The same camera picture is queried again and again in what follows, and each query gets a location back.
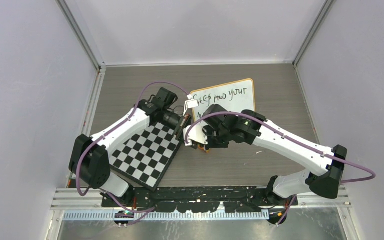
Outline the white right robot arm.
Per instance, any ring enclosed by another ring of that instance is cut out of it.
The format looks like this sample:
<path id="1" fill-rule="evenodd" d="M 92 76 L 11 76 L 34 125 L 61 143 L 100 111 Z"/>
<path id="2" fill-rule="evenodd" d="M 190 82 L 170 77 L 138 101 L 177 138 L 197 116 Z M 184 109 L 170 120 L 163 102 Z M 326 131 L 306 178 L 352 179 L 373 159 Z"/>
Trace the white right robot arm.
<path id="1" fill-rule="evenodd" d="M 249 109 L 232 114 L 213 104 L 201 119 L 207 124 L 203 132 L 211 148 L 227 148 L 230 142 L 246 143 L 274 151 L 304 167 L 294 174 L 270 178 L 264 197 L 271 205 L 309 192 L 326 199 L 338 197 L 345 165 L 332 157 L 344 160 L 348 152 L 345 147 L 331 148 L 310 142 Z"/>

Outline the yellow framed whiteboard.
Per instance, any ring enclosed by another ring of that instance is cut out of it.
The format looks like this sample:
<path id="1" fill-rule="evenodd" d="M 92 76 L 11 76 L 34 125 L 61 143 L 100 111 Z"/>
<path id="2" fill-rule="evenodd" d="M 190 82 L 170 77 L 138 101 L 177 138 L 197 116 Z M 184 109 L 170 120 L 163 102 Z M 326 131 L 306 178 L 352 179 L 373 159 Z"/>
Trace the yellow framed whiteboard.
<path id="1" fill-rule="evenodd" d="M 192 109 L 195 121 L 213 104 L 237 113 L 256 110 L 254 81 L 251 78 L 197 89 L 192 91 L 191 95 L 198 101 L 198 106 Z"/>

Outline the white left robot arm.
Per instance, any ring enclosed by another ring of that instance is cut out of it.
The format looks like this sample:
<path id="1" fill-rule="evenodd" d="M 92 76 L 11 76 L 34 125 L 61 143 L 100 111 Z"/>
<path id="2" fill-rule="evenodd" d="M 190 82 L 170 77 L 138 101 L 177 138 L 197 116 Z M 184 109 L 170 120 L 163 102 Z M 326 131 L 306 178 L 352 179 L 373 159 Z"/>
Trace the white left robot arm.
<path id="1" fill-rule="evenodd" d="M 154 190 L 182 144 L 183 127 L 191 122 L 189 115 L 174 112 L 178 99 L 161 87 L 101 132 L 79 135 L 68 166 L 79 195 L 102 190 L 128 207 L 134 197 L 126 178 Z"/>

